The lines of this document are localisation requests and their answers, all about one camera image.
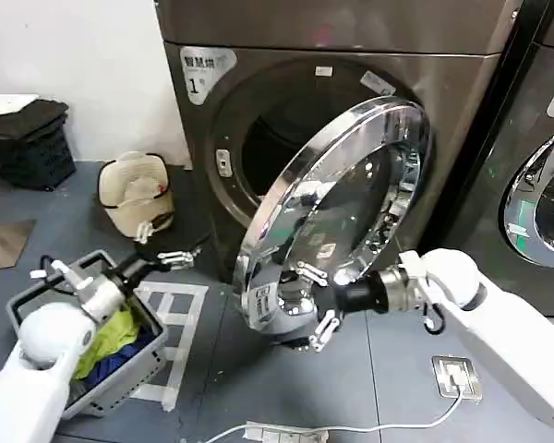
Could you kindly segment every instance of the number 1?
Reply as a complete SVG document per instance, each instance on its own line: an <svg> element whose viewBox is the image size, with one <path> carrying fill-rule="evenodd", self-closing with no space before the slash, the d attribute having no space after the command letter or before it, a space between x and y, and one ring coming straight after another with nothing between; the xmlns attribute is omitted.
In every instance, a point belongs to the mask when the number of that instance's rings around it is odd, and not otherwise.
<svg viewBox="0 0 554 443"><path fill-rule="evenodd" d="M191 82L191 88L192 88L192 90L190 90L189 92L191 94L199 94L199 91L197 90L197 88L195 88L195 80L193 78L190 78L188 81Z"/></svg>

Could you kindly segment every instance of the white wall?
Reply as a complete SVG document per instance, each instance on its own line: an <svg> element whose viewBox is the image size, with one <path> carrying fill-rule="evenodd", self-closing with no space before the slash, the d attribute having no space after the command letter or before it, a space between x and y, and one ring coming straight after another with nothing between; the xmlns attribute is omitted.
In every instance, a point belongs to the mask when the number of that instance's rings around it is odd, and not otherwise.
<svg viewBox="0 0 554 443"><path fill-rule="evenodd" d="M0 92L68 103L78 160L189 163L153 0L0 0Z"/></svg>

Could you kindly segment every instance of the white paper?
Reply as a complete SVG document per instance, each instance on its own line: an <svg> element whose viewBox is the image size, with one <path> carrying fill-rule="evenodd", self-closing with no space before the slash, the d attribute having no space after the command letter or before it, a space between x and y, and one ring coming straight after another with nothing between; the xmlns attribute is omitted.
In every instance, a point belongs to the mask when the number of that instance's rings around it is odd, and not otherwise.
<svg viewBox="0 0 554 443"><path fill-rule="evenodd" d="M38 98L37 94L0 94L0 115L17 113Z"/></svg>

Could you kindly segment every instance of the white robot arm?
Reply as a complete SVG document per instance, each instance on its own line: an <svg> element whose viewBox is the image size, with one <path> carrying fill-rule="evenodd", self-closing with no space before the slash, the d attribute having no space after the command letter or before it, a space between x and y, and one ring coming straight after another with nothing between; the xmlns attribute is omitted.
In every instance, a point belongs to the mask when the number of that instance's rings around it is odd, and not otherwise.
<svg viewBox="0 0 554 443"><path fill-rule="evenodd" d="M312 347L322 349L343 313L425 308L441 321L435 329L425 317L429 333L442 333L447 323L530 414L554 427L554 325L524 299L502 291L461 251L436 249L423 257L408 251L400 259L400 265L359 281L337 284L335 274L327 287L314 285L322 321L310 337Z"/></svg>
<svg viewBox="0 0 554 443"><path fill-rule="evenodd" d="M402 256L427 303L437 304L465 347L534 417L554 427L554 325L480 273L465 253Z"/></svg>
<svg viewBox="0 0 554 443"><path fill-rule="evenodd" d="M191 261L188 253L162 259L135 254L92 278L82 269L52 260L52 267L74 288L81 308L51 303L22 322L17 344L0 371L0 442L51 441L66 408L78 360L97 329L133 296L150 272L182 269Z"/></svg>

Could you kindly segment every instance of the open door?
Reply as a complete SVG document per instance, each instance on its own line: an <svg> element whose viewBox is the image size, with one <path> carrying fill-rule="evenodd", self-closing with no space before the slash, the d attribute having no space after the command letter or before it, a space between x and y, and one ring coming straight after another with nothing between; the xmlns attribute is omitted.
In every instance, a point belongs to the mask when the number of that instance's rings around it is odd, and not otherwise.
<svg viewBox="0 0 554 443"><path fill-rule="evenodd" d="M339 115L295 155L236 261L236 293L252 329L283 334L306 325L316 316L317 277L343 284L371 267L416 197L429 133L420 106L378 97Z"/></svg>

